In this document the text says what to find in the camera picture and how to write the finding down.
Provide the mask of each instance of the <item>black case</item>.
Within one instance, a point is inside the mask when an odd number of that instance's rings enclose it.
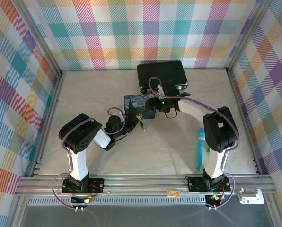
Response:
[[[162,83],[172,79],[179,90],[187,88],[187,78],[180,61],[138,65],[137,73],[141,93],[147,93],[150,89],[149,79],[151,77],[160,78]],[[157,80],[152,80],[152,87],[157,87],[158,84]]]

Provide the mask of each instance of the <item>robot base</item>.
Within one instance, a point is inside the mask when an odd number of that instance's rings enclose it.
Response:
[[[223,178],[223,181],[216,183],[210,189],[203,183],[202,177],[188,177],[187,185],[189,192],[230,192],[230,184],[227,177]]]
[[[103,178],[89,178],[88,181],[85,182],[86,185],[83,186],[83,190],[79,188],[71,179],[65,178],[62,181],[62,194],[73,194],[73,193],[86,193],[86,194],[93,194],[94,190],[95,194],[102,193],[104,188],[104,179]]]

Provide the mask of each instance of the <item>teal marker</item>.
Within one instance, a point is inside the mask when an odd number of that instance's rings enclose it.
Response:
[[[198,131],[198,148],[196,155],[196,171],[199,172],[202,165],[202,158],[204,152],[204,144],[205,144],[205,132],[204,128],[200,128]]]

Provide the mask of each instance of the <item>small painted box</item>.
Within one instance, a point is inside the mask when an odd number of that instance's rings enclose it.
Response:
[[[146,111],[145,102],[153,98],[153,94],[127,95],[124,96],[125,114],[141,115],[143,119],[153,119],[156,111]]]

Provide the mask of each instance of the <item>plaid wallpaper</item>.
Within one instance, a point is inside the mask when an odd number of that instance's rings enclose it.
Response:
[[[260,164],[282,204],[282,0],[273,0],[234,74]]]
[[[260,0],[25,0],[64,70],[224,68]]]
[[[11,0],[0,0],[0,227],[29,172],[56,80]]]

